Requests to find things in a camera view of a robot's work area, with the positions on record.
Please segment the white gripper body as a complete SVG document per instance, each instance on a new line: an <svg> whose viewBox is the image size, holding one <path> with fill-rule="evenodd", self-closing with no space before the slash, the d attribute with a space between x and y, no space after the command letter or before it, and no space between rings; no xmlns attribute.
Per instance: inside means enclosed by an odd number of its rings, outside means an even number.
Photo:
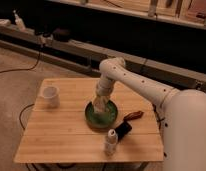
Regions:
<svg viewBox="0 0 206 171"><path fill-rule="evenodd" d="M113 92L112 86L105 87L104 85L97 83L97 85L96 85L96 95L97 96L105 97L105 98L109 99L112 92Z"/></svg>

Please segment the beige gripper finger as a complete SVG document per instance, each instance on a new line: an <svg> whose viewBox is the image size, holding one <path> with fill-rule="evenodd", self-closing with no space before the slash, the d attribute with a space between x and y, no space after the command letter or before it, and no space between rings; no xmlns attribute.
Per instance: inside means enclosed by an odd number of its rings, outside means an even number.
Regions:
<svg viewBox="0 0 206 171"><path fill-rule="evenodd" d="M108 112L108 111L109 111L109 107L108 107L108 105L109 105L109 100L110 100L110 99L105 99L105 100L104 100L104 111L105 111L105 112Z"/></svg>
<svg viewBox="0 0 206 171"><path fill-rule="evenodd" d="M96 109L96 110L98 110L99 109L99 100L97 99L97 98L95 98L94 100L93 100L93 107L94 107L94 109Z"/></svg>

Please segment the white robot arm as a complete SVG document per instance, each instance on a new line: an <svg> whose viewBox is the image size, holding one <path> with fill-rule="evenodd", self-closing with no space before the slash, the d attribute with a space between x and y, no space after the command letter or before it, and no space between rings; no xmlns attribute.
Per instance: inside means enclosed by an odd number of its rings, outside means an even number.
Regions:
<svg viewBox="0 0 206 171"><path fill-rule="evenodd" d="M206 171L206 93L179 90L126 69L123 58L109 58L99 65L94 110L106 111L116 81L129 87L165 116L163 171Z"/></svg>

